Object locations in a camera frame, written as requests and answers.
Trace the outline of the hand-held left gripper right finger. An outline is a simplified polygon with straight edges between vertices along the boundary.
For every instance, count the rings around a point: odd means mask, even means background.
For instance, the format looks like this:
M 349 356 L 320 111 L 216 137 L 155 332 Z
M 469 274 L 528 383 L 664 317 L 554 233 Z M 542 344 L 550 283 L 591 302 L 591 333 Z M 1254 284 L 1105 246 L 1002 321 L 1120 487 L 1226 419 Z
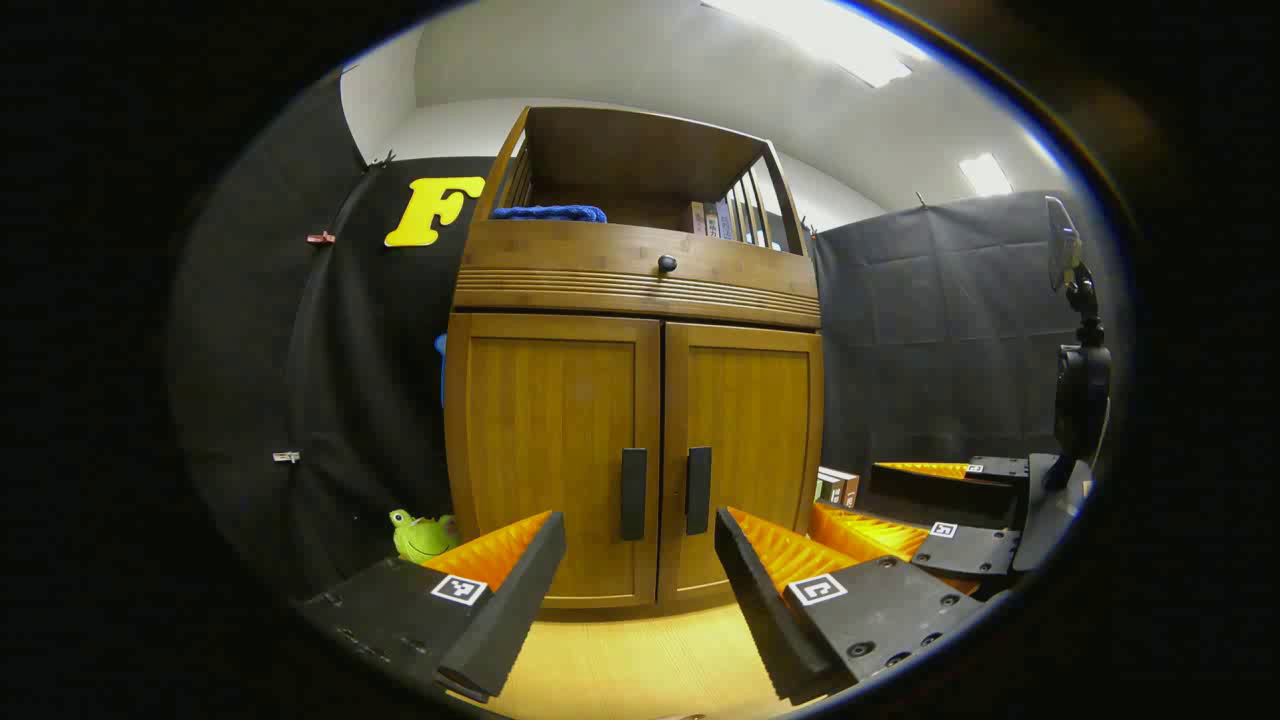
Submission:
M 855 559 L 730 506 L 714 547 L 776 694 L 791 705 L 910 667 L 986 603 L 893 553 Z

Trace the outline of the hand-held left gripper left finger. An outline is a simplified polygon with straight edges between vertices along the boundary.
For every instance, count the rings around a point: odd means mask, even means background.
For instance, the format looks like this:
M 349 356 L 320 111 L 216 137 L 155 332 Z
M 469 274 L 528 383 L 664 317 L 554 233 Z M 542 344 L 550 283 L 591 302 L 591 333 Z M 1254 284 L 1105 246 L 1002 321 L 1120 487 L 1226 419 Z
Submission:
M 539 512 L 428 562 L 384 559 L 297 609 L 401 684 L 486 703 L 504 689 L 564 550 L 562 512 Z

